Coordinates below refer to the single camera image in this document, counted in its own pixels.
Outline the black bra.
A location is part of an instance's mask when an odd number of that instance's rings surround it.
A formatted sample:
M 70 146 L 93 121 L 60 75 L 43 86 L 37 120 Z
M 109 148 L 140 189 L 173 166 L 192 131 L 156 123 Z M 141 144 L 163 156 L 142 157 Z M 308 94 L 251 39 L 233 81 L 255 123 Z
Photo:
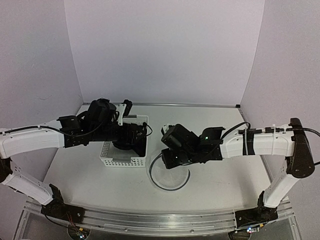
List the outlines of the black bra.
M 141 125 L 136 123 L 124 123 L 120 127 L 119 138 L 113 141 L 113 146 L 119 150 L 133 150 L 139 157 L 146 156 L 147 148 L 147 128 L 149 125 L 143 122 Z

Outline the white mesh laundry bag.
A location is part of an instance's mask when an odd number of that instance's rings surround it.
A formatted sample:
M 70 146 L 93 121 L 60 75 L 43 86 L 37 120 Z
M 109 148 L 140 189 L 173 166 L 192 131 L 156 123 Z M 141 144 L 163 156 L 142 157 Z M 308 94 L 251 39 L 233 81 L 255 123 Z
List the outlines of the white mesh laundry bag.
M 149 157 L 146 172 L 151 183 L 166 192 L 182 189 L 190 180 L 191 172 L 186 166 L 167 169 L 161 150 L 155 150 Z

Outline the white perforated plastic basket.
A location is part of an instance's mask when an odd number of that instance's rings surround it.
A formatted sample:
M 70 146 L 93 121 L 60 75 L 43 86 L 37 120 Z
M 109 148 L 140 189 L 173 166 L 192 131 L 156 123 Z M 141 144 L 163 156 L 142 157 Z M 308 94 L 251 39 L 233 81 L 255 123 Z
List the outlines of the white perforated plastic basket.
M 124 118 L 124 123 L 134 123 L 141 125 L 143 122 L 149 123 L 149 118 L 146 115 L 129 115 Z M 139 157 L 133 150 L 120 150 L 114 147 L 112 140 L 113 136 L 104 141 L 101 147 L 99 158 L 106 167 L 119 168 L 144 168 L 146 166 L 146 156 L 148 149 L 148 137 L 146 144 L 145 157 Z

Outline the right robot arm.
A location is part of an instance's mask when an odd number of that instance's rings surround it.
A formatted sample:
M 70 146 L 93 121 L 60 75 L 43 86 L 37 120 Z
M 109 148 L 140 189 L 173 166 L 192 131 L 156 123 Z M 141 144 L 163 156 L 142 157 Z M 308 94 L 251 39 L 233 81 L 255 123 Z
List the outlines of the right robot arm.
M 161 151 L 167 169 L 183 165 L 205 164 L 240 156 L 283 156 L 284 163 L 270 186 L 259 195 L 257 206 L 235 212 L 237 228 L 266 224 L 278 218 L 277 208 L 282 199 L 300 179 L 312 175 L 313 160 L 309 140 L 298 118 L 289 124 L 265 128 L 242 129 L 239 123 L 230 129 L 208 127 L 197 136 L 181 124 L 164 125 Z

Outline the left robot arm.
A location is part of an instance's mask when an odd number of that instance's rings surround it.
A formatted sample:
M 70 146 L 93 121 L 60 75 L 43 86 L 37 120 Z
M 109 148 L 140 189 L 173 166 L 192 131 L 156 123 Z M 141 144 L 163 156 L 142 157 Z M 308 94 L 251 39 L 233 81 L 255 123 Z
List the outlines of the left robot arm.
M 58 187 L 24 173 L 11 157 L 41 149 L 87 146 L 90 142 L 112 142 L 117 149 L 133 150 L 142 157 L 146 152 L 148 125 L 123 121 L 132 105 L 128 99 L 115 105 L 100 98 L 79 115 L 62 116 L 40 125 L 1 129 L 1 184 L 36 200 L 46 217 L 82 223 L 84 208 L 65 203 Z

